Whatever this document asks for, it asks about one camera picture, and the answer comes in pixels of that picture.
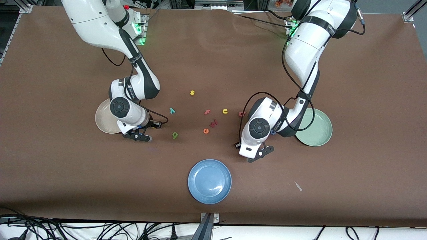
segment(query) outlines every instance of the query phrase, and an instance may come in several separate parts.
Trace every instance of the blue plate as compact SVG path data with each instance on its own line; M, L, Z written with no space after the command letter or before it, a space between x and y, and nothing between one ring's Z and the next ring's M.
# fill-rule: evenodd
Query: blue plate
M194 165L188 175L188 189L201 203L219 203L230 192L230 171L218 160L202 160Z

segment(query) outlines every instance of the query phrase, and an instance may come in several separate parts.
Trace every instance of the brown table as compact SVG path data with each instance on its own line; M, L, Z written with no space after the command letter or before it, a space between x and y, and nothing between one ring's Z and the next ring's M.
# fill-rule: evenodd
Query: brown table
M331 40L320 60L313 103L333 123L331 140L307 147L271 136L275 151L250 164L232 146L238 112L257 91L282 101L297 93L281 66L281 27L226 11L160 10L140 49L161 91L143 103L170 122L144 143L94 122L130 65L115 67L83 42L63 8L34 7L0 67L0 203L54 218L185 222L219 212L227 223L427 226L427 64L400 15L366 15L366 26L364 36ZM233 177L215 205L187 188L191 167L207 158Z

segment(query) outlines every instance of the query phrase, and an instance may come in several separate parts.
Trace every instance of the plate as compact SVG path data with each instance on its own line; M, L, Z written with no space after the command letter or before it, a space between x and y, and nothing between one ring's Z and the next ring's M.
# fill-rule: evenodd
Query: plate
M110 111L110 99L105 100L98 107L95 113L95 123L105 133L114 134L120 132L120 128L117 126L117 118Z
M219 203L230 192L230 171L218 160L202 160L193 166L188 175L188 189L201 203Z
M299 128L303 129L307 127L312 118L313 109L307 108ZM322 146L332 137L332 123L324 112L315 109L314 121L311 126L304 131L298 131L295 136L305 145Z

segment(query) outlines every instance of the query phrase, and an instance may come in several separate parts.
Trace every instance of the beige plate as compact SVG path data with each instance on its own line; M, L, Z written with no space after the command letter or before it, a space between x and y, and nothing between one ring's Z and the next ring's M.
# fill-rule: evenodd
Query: beige plate
M95 113L95 123L105 133L114 134L120 132L119 126L117 126L117 118L110 111L110 99L105 100L98 107Z

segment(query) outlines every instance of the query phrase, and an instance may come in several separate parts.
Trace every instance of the white robotic arm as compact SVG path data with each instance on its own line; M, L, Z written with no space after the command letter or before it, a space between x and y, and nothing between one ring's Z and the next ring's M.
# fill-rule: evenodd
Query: white robotic arm
M62 0L62 3L83 41L124 53L138 73L130 79L114 80L109 89L110 110L117 118L121 132L125 135L147 125L150 115L136 102L155 98L160 91L160 83L133 42L135 37L129 34L136 34L133 26L138 23L130 17L134 14L125 11L120 0Z
M292 109L268 97L255 102L240 139L239 154L247 158L255 158L271 130L283 137L295 135L320 76L320 55L330 38L341 38L347 33L345 30L337 32L337 29L353 27L357 9L348 0L295 0L292 15L300 23L288 41L284 58L303 91L298 93Z

